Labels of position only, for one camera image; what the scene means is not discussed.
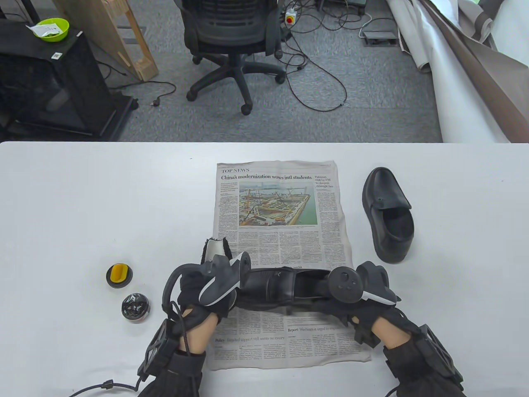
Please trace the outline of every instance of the gray carpet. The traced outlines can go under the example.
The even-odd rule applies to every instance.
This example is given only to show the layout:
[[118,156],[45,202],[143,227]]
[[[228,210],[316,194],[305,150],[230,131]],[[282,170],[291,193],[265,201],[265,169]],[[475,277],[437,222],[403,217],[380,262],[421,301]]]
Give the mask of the gray carpet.
[[[14,0],[0,1],[6,8],[4,3]],[[34,3],[41,17],[56,15],[49,0]],[[177,90],[163,97],[159,107],[150,102],[171,87],[145,84],[124,90],[139,99],[140,107],[131,114],[123,141],[441,142],[432,77],[421,74],[399,48],[364,47],[358,31],[344,29],[319,28],[297,34],[303,51],[346,86],[345,105],[329,113],[315,112],[296,101],[287,83],[278,85],[271,76],[250,75],[247,81],[253,111],[243,116],[240,106],[244,102],[232,79],[204,89],[195,102],[186,100],[191,84],[216,66],[207,60],[198,66],[192,63],[183,42],[181,16],[172,0],[129,3],[139,24],[147,27],[145,38],[160,70],[156,80],[172,82]],[[385,0],[369,0],[367,12],[373,17],[391,17]],[[338,27],[328,16],[324,23]],[[313,18],[302,17],[296,30],[310,30],[318,24]],[[394,22],[388,20],[374,21],[367,28],[377,29],[396,31]],[[99,48],[94,48],[94,53],[97,59],[118,67]],[[277,62],[273,56],[265,61]],[[103,74],[108,71],[105,66],[101,70]],[[112,73],[107,81],[116,86],[134,80]],[[290,82],[310,106],[329,109],[343,100],[340,85],[315,66],[292,74]]]

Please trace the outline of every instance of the wooden board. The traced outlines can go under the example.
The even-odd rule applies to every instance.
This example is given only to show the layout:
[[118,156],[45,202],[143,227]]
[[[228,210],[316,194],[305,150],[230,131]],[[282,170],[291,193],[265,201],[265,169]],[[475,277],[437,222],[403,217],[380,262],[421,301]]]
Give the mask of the wooden board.
[[[147,81],[158,74],[158,68],[145,42],[138,22],[126,0],[53,0],[57,10],[70,24],[84,31],[99,47],[132,75]],[[117,28],[115,19],[125,15],[143,53],[133,61]]]

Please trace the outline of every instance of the chair base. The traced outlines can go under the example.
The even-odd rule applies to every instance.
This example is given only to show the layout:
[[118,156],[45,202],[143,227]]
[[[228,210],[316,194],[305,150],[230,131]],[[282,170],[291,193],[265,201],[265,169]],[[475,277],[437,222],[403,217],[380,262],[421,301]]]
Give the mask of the chair base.
[[275,75],[276,82],[278,84],[283,84],[286,78],[286,71],[284,68],[277,65],[265,64],[263,62],[247,62],[247,57],[247,55],[240,54],[229,54],[228,56],[200,54],[200,56],[193,56],[193,63],[196,65],[198,65],[202,59],[207,59],[214,64],[219,65],[220,68],[207,74],[193,84],[187,92],[187,100],[194,101],[201,89],[227,77],[232,77],[236,81],[239,90],[241,91],[242,98],[244,99],[244,105],[241,106],[241,113],[245,116],[249,115],[252,111],[253,103],[244,75],[249,73]]

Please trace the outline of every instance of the black shoe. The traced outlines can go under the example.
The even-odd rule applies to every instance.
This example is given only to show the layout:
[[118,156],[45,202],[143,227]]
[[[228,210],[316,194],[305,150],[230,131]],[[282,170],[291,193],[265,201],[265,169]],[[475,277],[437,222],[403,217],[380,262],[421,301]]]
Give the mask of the black shoe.
[[371,171],[364,184],[362,204],[378,257],[387,263],[401,262],[413,240],[412,206],[389,169]]
[[237,292],[235,306],[261,311],[281,306],[309,308],[329,293],[329,270],[276,267],[252,269]]

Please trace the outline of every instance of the newspaper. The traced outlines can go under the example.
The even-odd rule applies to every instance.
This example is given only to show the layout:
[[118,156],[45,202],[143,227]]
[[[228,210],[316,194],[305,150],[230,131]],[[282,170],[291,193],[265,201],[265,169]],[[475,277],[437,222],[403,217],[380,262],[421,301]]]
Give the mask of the newspaper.
[[[352,267],[333,161],[218,164],[214,237],[252,268]],[[208,347],[210,369],[310,367],[369,361],[354,330],[318,313],[234,309]]]

